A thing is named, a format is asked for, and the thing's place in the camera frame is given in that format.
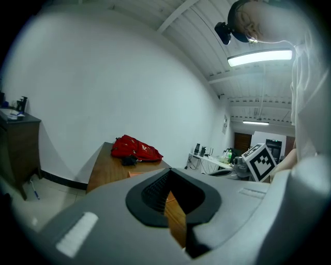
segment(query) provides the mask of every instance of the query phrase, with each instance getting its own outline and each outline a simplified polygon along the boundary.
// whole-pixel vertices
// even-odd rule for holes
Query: ceiling light
[[[292,59],[292,51],[289,49],[281,49],[281,50],[268,50],[268,51],[260,51],[253,53],[245,53],[238,56],[232,56],[228,58],[229,65],[231,67],[248,64],[248,63],[256,63],[262,61],[272,61],[272,60],[290,60]]]
[[[257,125],[269,125],[269,122],[248,122],[248,121],[243,121],[245,124],[257,124]]]

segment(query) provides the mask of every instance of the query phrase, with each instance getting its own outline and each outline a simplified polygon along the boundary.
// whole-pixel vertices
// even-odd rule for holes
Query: ceiling
[[[227,58],[246,52],[291,48],[287,43],[248,44],[232,37],[223,45],[214,26],[227,21],[236,0],[55,0],[53,4],[101,4],[134,18],[177,45],[198,67],[218,96],[228,98],[231,121],[291,125],[291,61],[230,67]]]

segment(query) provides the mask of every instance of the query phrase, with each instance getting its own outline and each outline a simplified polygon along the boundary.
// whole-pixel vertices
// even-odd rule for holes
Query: red bag
[[[163,158],[154,147],[142,143],[133,137],[123,135],[121,138],[116,138],[112,149],[112,156],[125,158],[130,155],[135,156],[142,162],[156,162],[161,161]]]

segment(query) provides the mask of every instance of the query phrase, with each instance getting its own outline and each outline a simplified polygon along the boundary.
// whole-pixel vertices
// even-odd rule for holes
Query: floor
[[[26,201],[2,178],[0,185],[2,190],[12,197],[13,209],[21,221],[36,232],[39,232],[57,213],[85,196],[85,190],[60,185],[45,178],[40,180],[36,175],[32,180],[40,200],[37,199],[29,183],[23,186],[27,195]]]

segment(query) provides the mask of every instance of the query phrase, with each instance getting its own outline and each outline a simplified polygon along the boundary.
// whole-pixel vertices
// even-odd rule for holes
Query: wooden desk
[[[122,166],[121,159],[111,156],[113,144],[105,142],[100,150],[98,158],[94,164],[94,168],[89,178],[86,193],[91,190],[114,182],[128,178],[129,171],[131,172],[149,172],[161,168],[170,168],[164,162],[155,163],[137,163],[135,166]],[[186,218],[185,213],[180,208],[176,200],[166,203],[165,216],[169,220],[169,227],[172,236],[177,242],[185,247],[186,244]]]

